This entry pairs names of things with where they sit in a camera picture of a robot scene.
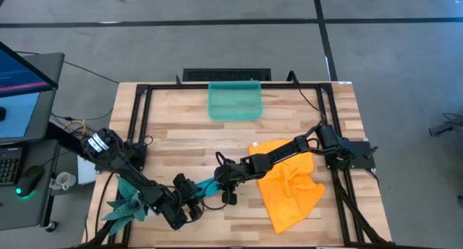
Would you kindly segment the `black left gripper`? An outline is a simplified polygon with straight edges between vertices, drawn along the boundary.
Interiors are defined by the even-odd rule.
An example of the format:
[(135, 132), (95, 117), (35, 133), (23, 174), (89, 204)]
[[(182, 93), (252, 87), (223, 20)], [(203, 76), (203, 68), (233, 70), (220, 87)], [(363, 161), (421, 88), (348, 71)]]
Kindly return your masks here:
[[(173, 230), (178, 230), (187, 223), (187, 215), (182, 209), (184, 203), (181, 198), (178, 193), (172, 193), (164, 201), (164, 218)], [(191, 221), (197, 221), (203, 215), (198, 202), (190, 201), (187, 206), (190, 209)]]

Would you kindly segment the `teal microfiber towel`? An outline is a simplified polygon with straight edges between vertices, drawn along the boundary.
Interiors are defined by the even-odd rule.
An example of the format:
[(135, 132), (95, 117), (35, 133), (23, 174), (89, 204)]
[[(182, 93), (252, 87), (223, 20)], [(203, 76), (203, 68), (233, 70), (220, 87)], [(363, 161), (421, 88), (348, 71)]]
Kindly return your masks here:
[(196, 196), (199, 198), (205, 198), (213, 196), (221, 191), (217, 181), (214, 178), (210, 178), (204, 180), (202, 182), (197, 183), (197, 192)]

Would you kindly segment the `orange microfiber towel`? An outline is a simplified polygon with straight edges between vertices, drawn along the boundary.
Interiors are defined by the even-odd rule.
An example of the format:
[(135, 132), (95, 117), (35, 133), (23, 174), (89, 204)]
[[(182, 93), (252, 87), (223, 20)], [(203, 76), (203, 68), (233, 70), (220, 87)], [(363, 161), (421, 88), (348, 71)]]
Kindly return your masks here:
[(325, 186), (311, 178), (314, 167), (313, 155), (301, 153), (277, 163), (257, 180), (276, 234), (306, 219), (322, 198)]

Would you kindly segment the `teal translucent plastic basket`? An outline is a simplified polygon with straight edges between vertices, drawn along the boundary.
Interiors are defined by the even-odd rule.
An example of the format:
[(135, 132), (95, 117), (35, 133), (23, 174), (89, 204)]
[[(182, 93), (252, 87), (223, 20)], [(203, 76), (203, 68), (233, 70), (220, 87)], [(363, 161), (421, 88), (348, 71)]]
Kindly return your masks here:
[(256, 120), (262, 113), (260, 81), (223, 81), (208, 84), (208, 115), (212, 120)]

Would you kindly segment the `artificial teal potted plant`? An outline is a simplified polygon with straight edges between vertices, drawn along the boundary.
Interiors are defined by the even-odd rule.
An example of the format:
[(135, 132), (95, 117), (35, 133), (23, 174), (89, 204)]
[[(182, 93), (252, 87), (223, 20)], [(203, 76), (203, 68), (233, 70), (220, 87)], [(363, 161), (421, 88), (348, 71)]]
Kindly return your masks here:
[(114, 223), (109, 229), (109, 235), (115, 235), (133, 219), (144, 221), (148, 210), (139, 190), (120, 176), (117, 176), (117, 180), (122, 199), (109, 201), (107, 204), (113, 211), (103, 217), (104, 221)]

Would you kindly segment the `black perforated floor vent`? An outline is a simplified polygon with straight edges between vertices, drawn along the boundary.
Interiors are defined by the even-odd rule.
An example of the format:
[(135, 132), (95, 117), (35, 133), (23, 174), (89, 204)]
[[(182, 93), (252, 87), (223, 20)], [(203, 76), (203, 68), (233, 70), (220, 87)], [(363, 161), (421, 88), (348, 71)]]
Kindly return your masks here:
[(211, 82), (211, 81), (271, 81), (270, 69), (203, 69), (189, 68), (183, 70), (184, 82)]

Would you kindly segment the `white paper sheet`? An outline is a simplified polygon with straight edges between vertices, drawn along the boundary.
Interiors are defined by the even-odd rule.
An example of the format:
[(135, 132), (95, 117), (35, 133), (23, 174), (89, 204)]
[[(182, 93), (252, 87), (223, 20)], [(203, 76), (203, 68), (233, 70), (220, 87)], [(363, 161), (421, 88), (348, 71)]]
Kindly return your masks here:
[(84, 158), (77, 157), (77, 182), (79, 185), (86, 185), (91, 182), (95, 182), (97, 173), (95, 165), (85, 160)]

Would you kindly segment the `clear glass mug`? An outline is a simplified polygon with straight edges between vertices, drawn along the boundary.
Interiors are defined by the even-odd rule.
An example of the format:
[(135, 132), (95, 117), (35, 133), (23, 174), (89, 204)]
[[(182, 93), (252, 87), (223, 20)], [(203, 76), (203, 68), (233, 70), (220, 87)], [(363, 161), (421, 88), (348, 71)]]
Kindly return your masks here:
[(61, 172), (55, 178), (51, 178), (48, 187), (52, 190), (67, 191), (77, 182), (77, 177), (69, 172)]

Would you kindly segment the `black computer mouse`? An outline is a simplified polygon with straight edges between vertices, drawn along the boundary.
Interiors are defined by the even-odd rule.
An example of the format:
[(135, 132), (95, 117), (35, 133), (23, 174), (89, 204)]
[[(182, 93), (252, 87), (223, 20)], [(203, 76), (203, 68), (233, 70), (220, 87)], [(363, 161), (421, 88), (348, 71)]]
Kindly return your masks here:
[(18, 180), (16, 185), (17, 196), (24, 198), (29, 196), (37, 186), (43, 176), (44, 169), (42, 166), (31, 166), (26, 169)]

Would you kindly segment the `grey computer desk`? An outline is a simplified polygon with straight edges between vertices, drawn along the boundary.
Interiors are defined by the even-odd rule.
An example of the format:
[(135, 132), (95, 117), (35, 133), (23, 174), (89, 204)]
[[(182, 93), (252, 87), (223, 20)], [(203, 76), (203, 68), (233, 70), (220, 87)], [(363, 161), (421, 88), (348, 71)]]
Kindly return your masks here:
[(43, 168), (43, 176), (34, 191), (25, 197), (18, 196), (13, 185), (0, 187), (0, 231), (50, 224), (53, 198), (48, 184), (60, 146), (57, 140), (47, 140), (46, 133), (55, 95), (55, 90), (39, 94), (23, 137), (0, 138), (0, 148), (23, 148), (21, 173), (34, 165)]

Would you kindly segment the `black keyboard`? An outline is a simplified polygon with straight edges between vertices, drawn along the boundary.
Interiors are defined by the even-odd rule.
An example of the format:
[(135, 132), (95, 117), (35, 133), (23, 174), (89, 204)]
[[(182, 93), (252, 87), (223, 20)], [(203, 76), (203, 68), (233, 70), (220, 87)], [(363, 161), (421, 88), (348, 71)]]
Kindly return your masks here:
[(22, 148), (0, 148), (0, 186), (14, 185), (20, 171)]

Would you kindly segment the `grey tripod base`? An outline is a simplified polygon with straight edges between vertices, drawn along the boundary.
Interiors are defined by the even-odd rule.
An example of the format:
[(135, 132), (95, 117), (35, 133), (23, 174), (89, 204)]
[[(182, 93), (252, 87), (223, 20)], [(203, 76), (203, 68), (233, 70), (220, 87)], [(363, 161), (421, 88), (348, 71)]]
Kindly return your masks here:
[(438, 126), (430, 127), (428, 132), (431, 137), (440, 137), (445, 132), (455, 132), (458, 138), (463, 139), (463, 114), (444, 112), (442, 115), (446, 121)]

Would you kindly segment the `computer monitor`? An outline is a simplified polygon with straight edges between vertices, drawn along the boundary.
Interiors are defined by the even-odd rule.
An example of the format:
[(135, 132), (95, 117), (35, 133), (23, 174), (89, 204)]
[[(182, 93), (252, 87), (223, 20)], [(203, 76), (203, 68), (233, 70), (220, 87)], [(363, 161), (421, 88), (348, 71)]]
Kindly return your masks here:
[(20, 56), (0, 41), (0, 145), (45, 137), (64, 57)]

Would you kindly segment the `black aluminium table frame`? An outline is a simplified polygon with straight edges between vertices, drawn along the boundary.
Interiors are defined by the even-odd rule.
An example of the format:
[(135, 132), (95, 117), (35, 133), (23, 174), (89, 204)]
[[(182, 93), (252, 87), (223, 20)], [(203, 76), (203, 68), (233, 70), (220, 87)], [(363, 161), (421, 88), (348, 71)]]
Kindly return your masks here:
[[(379, 200), (378, 185), (349, 171), (364, 136), (340, 83), (123, 83), (110, 127), (80, 155), (138, 193), (148, 218), (129, 221), (123, 247), (392, 249), (384, 213), (359, 210)], [(260, 181), (296, 160), (310, 169), (290, 185), (310, 203), (279, 235)]]

